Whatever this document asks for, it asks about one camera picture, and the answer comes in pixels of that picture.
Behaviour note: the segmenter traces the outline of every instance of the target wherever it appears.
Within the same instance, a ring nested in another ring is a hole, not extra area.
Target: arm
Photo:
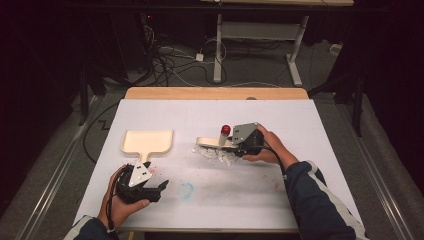
[[[280,164],[286,171],[285,182],[302,239],[366,239],[364,227],[349,213],[346,206],[325,185],[325,180],[313,162],[300,162],[281,140],[263,126],[258,130],[279,156],[269,150],[258,155],[245,155],[249,161],[263,160]]]
[[[150,204],[150,201],[147,199],[142,199],[133,204],[125,204],[118,196],[115,195],[115,189],[113,189],[113,197],[110,198],[113,181],[123,167],[118,169],[110,177],[108,189],[103,197],[97,218],[84,216],[72,227],[65,239],[113,239],[113,235],[109,234],[109,232],[114,232],[114,229],[113,231],[109,230],[110,221],[106,214],[106,207],[109,201],[111,201],[112,204],[110,220],[113,223],[114,228],[118,228],[131,214],[147,207]]]

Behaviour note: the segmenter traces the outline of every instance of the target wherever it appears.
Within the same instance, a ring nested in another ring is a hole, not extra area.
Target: desk leg
[[[221,64],[222,64],[222,52],[221,52],[221,40],[222,40],[222,14],[218,14],[218,21],[216,24],[216,53],[215,53],[215,66],[213,71],[213,82],[221,82]]]
[[[296,67],[296,56],[300,48],[300,44],[302,43],[303,34],[305,33],[306,24],[308,23],[309,16],[304,16],[302,18],[302,23],[299,26],[297,31],[296,39],[294,42],[294,49],[292,54],[287,54],[287,64],[289,66],[289,70],[293,79],[293,83],[296,87],[302,86],[302,81],[300,80],[299,71]]]

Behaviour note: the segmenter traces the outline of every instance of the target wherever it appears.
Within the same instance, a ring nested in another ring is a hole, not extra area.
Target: white desk
[[[280,4],[280,5],[303,5],[303,6],[327,6],[341,7],[352,6],[353,0],[220,0],[219,4],[225,3],[255,3],[255,4]],[[293,83],[296,87],[302,86],[299,71],[296,66],[296,57],[302,43],[303,34],[309,16],[303,16],[299,24],[277,23],[253,23],[253,22],[228,22],[222,20],[222,14],[218,14],[216,33],[216,57],[214,66],[214,78],[216,83],[221,82],[222,69],[222,38],[244,39],[270,39],[270,40],[294,40],[292,53],[286,55],[287,65],[290,70]]]
[[[173,92],[190,91],[190,88],[163,89],[171,99],[181,97]],[[302,96],[300,89],[294,90],[298,92],[296,96]],[[258,99],[263,96],[261,91],[274,92],[268,96],[270,98],[278,92],[290,93],[286,89],[207,88],[203,91],[195,88],[193,98],[214,99],[234,92],[238,99],[243,91],[247,96],[258,92]],[[251,122],[262,123],[278,134],[300,160],[313,160],[325,175],[330,190],[360,220],[312,100],[304,97],[298,100],[128,99],[135,95],[136,91],[130,90],[127,99],[119,105],[76,221],[85,214],[96,216],[110,176],[123,164],[136,161],[136,156],[127,156],[120,149],[126,130],[173,130],[172,149],[150,159],[149,170],[153,177],[148,185],[157,186],[170,180],[161,200],[132,215],[122,229],[297,232],[277,165],[238,160],[227,167],[225,163],[207,160],[192,152],[196,137],[217,137],[224,124],[234,126]]]

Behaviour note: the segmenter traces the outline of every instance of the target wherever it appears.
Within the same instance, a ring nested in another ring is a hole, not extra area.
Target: person's right hand
[[[278,154],[285,169],[291,164],[299,162],[299,160],[286,149],[275,133],[268,131],[262,125],[258,126],[258,130],[264,135],[264,140],[268,144],[268,147],[272,148]],[[267,149],[262,149],[258,155],[244,155],[242,158],[252,162],[262,160],[269,163],[278,163],[275,154]]]

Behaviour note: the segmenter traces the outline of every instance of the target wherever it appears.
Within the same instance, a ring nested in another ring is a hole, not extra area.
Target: human hand
[[[112,183],[113,180],[115,179],[116,175],[118,174],[118,172],[123,169],[125,166],[122,166],[120,169],[118,169],[111,177],[109,180],[109,186],[108,189],[103,197],[103,202],[102,202],[102,206],[100,208],[100,212],[99,215],[97,216],[97,218],[102,221],[102,223],[106,226],[106,229],[109,229],[108,226],[108,218],[106,215],[106,207],[107,207],[107,203],[109,201],[110,198],[110,192],[113,191],[113,194],[115,194],[116,189],[112,190]],[[115,228],[121,226],[126,220],[127,218],[147,207],[150,204],[150,201],[147,199],[142,199],[138,202],[132,203],[132,204],[126,204],[124,203],[117,195],[113,195],[112,199],[110,200],[112,201],[112,221],[115,225]]]
[[[285,169],[287,169],[291,164],[299,162],[299,160],[297,160],[297,158],[286,149],[280,138],[278,138],[275,133],[268,131],[262,125],[258,125],[258,130],[264,135],[264,140],[268,147],[277,153]],[[244,155],[242,158],[251,162],[262,160],[269,163],[278,163],[277,156],[268,149],[262,149],[258,155]]]

